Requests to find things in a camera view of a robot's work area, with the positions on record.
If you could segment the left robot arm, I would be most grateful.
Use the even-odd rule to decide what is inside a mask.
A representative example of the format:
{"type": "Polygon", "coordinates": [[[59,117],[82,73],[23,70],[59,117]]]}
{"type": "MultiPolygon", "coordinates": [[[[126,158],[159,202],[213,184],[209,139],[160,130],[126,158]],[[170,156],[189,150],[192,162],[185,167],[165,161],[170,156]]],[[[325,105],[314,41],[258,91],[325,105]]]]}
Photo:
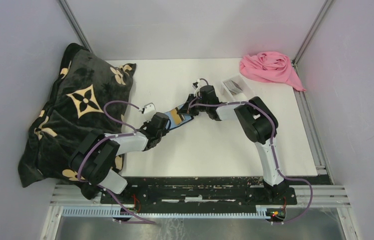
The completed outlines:
{"type": "Polygon", "coordinates": [[[107,134],[93,130],[74,151],[68,165],[80,179],[110,190],[118,202],[127,203],[132,197],[132,190],[127,186],[126,179],[111,170],[115,158],[154,148],[169,132],[170,126],[169,116],[157,112],[136,133],[107,134]]]}

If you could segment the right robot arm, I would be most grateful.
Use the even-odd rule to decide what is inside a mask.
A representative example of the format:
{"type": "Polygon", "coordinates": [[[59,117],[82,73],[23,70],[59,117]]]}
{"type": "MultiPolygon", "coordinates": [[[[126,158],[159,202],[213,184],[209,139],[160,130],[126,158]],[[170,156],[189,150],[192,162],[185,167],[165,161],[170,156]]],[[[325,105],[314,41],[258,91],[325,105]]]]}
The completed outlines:
{"type": "Polygon", "coordinates": [[[255,143],[263,167],[264,199],[276,204],[288,189],[276,156],[275,138],[278,121],[263,100],[255,96],[246,101],[222,102],[214,86],[205,85],[197,94],[190,94],[177,110],[180,115],[191,117],[206,112],[215,121],[237,120],[247,138],[255,143]]]}

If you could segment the gold credit card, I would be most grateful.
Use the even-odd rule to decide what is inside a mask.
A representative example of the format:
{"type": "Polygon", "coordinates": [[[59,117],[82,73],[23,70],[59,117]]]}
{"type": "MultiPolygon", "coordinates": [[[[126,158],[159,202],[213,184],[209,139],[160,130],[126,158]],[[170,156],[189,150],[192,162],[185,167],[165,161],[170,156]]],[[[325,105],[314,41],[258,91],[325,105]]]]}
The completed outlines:
{"type": "Polygon", "coordinates": [[[176,107],[170,111],[170,116],[172,117],[175,125],[180,125],[185,120],[182,114],[178,114],[178,110],[179,109],[176,107]]]}

